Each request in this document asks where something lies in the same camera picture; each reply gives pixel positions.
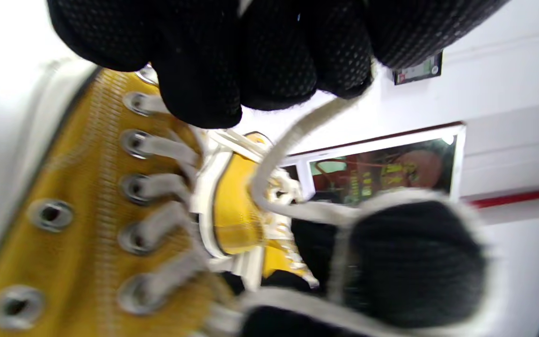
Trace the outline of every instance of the canvas shoe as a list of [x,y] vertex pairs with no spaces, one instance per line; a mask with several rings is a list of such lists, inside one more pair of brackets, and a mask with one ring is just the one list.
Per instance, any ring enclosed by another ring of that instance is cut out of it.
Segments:
[[147,79],[72,59],[36,85],[0,207],[0,337],[187,337],[233,302],[192,240],[203,133]]

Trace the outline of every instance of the red trim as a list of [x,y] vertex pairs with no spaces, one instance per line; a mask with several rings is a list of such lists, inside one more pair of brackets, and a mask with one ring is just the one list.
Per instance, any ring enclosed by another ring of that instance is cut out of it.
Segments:
[[325,150],[331,150],[331,149],[337,149],[339,147],[348,147],[350,145],[357,145],[357,144],[363,144],[363,143],[369,143],[370,141],[376,141],[376,140],[382,140],[382,139],[387,139],[387,138],[395,138],[395,137],[400,137],[400,136],[405,136],[407,134],[413,134],[413,133],[420,133],[420,132],[428,132],[430,130],[436,130],[436,129],[443,129],[443,128],[449,128],[451,126],[458,126],[458,125],[464,125],[465,123],[464,122],[453,122],[453,123],[447,123],[447,124],[440,124],[440,125],[436,125],[436,126],[430,126],[428,128],[422,128],[422,129],[417,129],[417,130],[410,130],[408,132],[399,132],[399,133],[395,133],[395,134],[389,134],[387,136],[381,136],[381,137],[376,137],[376,138],[370,138],[370,139],[366,139],[366,140],[360,140],[360,141],[354,141],[353,143],[346,143],[346,144],[342,144],[342,145],[335,145],[333,147],[324,147],[323,149],[316,149],[316,150],[310,150],[310,151],[303,151],[303,152],[299,152],[297,154],[291,154],[291,155],[288,155],[288,157],[291,157],[291,156],[300,156],[300,155],[306,155],[306,154],[312,154],[313,152],[320,152],[320,151],[325,151]]
[[515,194],[513,196],[497,197],[483,200],[472,201],[471,203],[477,208],[495,207],[497,205],[507,205],[519,203],[521,201],[530,201],[539,199],[539,191]]

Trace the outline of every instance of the sign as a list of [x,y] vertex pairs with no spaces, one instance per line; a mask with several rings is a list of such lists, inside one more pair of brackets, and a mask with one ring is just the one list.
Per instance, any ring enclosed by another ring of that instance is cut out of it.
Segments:
[[442,74],[442,51],[417,66],[392,71],[394,85],[430,79]]

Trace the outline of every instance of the finger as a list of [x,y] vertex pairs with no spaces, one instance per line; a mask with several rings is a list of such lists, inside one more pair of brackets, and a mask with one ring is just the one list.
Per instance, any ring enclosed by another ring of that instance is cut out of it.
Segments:
[[317,68],[317,87],[342,98],[371,84],[371,42],[360,0],[304,0],[301,25]]
[[200,128],[238,124],[238,1],[154,0],[152,5],[162,41],[151,64],[169,111]]
[[157,36],[134,0],[47,0],[51,23],[72,51],[99,66],[137,71]]
[[241,18],[242,104],[286,109],[315,93],[316,69],[295,0],[254,0]]
[[374,55],[389,68],[415,66],[465,36],[508,0],[370,0]]

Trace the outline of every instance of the shoe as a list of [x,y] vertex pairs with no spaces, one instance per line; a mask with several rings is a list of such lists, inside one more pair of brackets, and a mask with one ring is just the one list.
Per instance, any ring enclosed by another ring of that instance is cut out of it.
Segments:
[[0,207],[0,337],[192,336],[233,302],[188,209],[203,133],[155,85],[51,65]]
[[192,206],[201,237],[215,258],[248,252],[265,241],[263,223],[269,213],[253,203],[248,182],[271,142],[259,132],[241,136],[210,130],[206,136],[208,156]]
[[[208,131],[206,136],[209,155],[199,174],[192,211],[212,258],[218,263],[238,260],[224,268],[242,276],[250,290],[259,286],[261,275],[278,269],[294,272],[317,286],[297,253],[291,220],[259,209],[250,196],[249,182],[271,141],[260,132],[242,136],[233,130]],[[266,194],[272,200],[302,200],[299,183],[286,171],[274,170],[269,181]]]
[[[281,205],[290,205],[293,201],[289,194],[274,199],[274,202]],[[263,277],[267,279],[276,271],[287,271],[304,279],[311,288],[317,288],[319,281],[298,252],[295,237],[291,232],[291,219],[280,214],[272,214],[271,217],[272,220],[265,226],[267,243],[265,243]]]

